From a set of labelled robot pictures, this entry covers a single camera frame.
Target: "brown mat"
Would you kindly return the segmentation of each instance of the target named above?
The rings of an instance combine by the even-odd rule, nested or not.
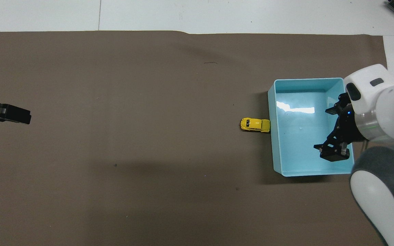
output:
[[[380,245],[349,176],[285,178],[238,127],[275,79],[376,63],[381,36],[0,33],[32,114],[0,123],[0,245]]]

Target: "white floor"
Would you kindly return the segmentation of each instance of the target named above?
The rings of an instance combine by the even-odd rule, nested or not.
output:
[[[87,30],[382,35],[394,73],[384,0],[0,0],[0,31]]]

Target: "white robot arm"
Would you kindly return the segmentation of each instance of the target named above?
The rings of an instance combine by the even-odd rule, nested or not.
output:
[[[314,145],[330,161],[349,157],[355,141],[394,143],[394,77],[380,64],[344,79],[347,93],[327,109],[338,114],[334,131]],[[356,161],[350,179],[358,205],[388,246],[394,246],[394,145],[367,149]]]
[[[344,79],[355,123],[369,141],[394,143],[394,77],[376,64]]]

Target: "light blue plastic bin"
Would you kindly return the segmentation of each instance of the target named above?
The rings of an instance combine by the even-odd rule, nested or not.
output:
[[[350,173],[351,157],[330,162],[319,157],[313,145],[321,144],[333,130],[337,115],[325,113],[344,93],[342,78],[276,80],[268,91],[273,168],[283,176]]]

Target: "yellow toy car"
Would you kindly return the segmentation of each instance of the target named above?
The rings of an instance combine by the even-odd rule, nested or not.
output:
[[[241,129],[246,131],[260,131],[269,132],[270,131],[270,121],[260,120],[254,118],[242,118],[239,124]]]

